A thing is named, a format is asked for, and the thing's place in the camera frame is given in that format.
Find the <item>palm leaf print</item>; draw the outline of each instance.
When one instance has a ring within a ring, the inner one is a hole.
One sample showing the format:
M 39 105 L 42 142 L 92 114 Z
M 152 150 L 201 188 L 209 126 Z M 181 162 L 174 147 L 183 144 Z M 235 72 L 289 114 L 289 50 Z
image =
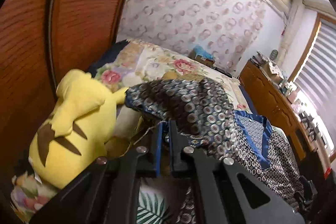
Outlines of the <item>palm leaf print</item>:
M 170 224 L 173 214 L 170 213 L 169 206 L 166 210 L 164 208 L 165 199 L 159 205 L 159 199 L 156 194 L 153 197 L 140 191 L 136 217 L 137 224 Z

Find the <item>pikachu plush toy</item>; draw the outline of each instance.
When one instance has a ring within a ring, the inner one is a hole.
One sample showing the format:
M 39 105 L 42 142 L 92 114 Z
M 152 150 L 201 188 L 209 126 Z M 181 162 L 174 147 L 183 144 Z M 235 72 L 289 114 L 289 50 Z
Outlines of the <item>pikachu plush toy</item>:
M 106 156 L 122 88 L 112 93 L 91 74 L 70 70 L 58 85 L 56 106 L 35 134 L 29 157 L 35 172 L 62 189 L 97 157 Z

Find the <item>patterned wallpaper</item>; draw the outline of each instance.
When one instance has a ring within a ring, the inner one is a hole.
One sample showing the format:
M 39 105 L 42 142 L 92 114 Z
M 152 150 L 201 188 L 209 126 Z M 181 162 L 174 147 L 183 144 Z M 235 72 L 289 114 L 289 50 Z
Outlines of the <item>patterned wallpaper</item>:
M 263 0 L 126 0 L 118 35 L 183 55 L 201 45 L 234 71 L 263 27 Z

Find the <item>metal bolt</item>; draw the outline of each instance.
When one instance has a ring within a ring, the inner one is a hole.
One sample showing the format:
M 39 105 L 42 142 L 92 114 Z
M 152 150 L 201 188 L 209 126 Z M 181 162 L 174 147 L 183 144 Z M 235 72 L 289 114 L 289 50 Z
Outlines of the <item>metal bolt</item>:
M 223 163 L 226 165 L 233 165 L 235 163 L 235 160 L 233 158 L 230 157 L 225 157 L 223 159 Z
M 96 159 L 96 163 L 99 164 L 99 165 L 106 164 L 107 163 L 107 158 L 104 157 L 104 156 L 98 157 Z
M 186 154 L 192 154 L 194 153 L 195 149 L 191 146 L 186 146 L 185 148 L 183 148 L 183 152 Z
M 138 147 L 136 148 L 136 150 L 137 150 L 138 153 L 143 154 L 143 153 L 146 153 L 146 152 L 147 152 L 147 147 L 145 147 L 145 146 L 138 146 Z

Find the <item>wooden wardrobe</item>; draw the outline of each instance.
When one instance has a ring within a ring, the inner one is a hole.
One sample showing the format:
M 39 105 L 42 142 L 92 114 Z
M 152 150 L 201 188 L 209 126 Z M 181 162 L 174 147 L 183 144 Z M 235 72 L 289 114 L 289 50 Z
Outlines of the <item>wooden wardrobe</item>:
M 52 111 L 55 88 L 115 41 L 124 0 L 0 0 L 0 174 Z

